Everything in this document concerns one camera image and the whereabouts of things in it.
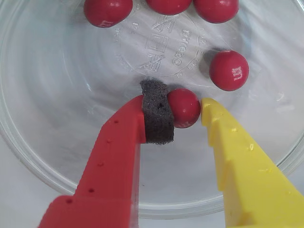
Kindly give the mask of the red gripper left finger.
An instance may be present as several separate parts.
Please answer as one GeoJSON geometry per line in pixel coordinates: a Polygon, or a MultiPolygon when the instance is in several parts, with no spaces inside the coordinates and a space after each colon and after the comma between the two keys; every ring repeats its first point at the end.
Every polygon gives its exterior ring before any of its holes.
{"type": "Polygon", "coordinates": [[[102,126],[75,193],[50,203],[41,228],[138,227],[141,145],[174,136],[167,85],[152,79],[140,85],[142,95],[102,126]]]}

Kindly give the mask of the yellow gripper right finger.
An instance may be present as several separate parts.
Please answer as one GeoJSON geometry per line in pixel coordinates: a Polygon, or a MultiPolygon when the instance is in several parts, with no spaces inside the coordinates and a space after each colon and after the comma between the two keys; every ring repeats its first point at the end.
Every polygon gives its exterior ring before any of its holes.
{"type": "Polygon", "coordinates": [[[303,227],[303,195],[230,112],[203,98],[201,122],[214,151],[226,227],[303,227]]]}

